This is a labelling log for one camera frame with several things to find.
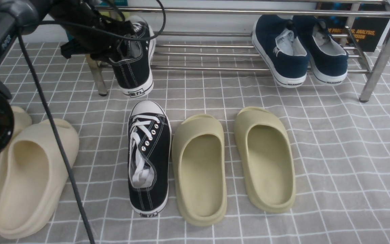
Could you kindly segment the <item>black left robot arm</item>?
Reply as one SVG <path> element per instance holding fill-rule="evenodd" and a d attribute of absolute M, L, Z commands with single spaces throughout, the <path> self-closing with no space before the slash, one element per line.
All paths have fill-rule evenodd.
<path fill-rule="evenodd" d="M 126 20 L 115 20 L 99 13 L 89 0 L 0 0 L 0 66 L 16 38 L 34 32 L 46 25 L 62 26 L 74 41 L 63 47 L 62 54 L 93 54 L 105 57 L 116 50 L 121 37 L 134 34 Z M 9 89 L 0 81 L 0 153 L 14 135 L 14 113 L 9 105 Z"/>

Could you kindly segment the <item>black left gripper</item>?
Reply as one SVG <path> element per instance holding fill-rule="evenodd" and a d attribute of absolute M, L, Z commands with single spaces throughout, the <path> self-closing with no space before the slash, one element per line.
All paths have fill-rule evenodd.
<path fill-rule="evenodd" d="M 135 34 L 130 21 L 118 21 L 102 15 L 88 0 L 56 0 L 49 15 L 73 37 L 61 46 L 61 54 L 66 59 L 89 54 L 96 61 L 115 60 L 122 39 L 113 34 L 123 37 Z"/>

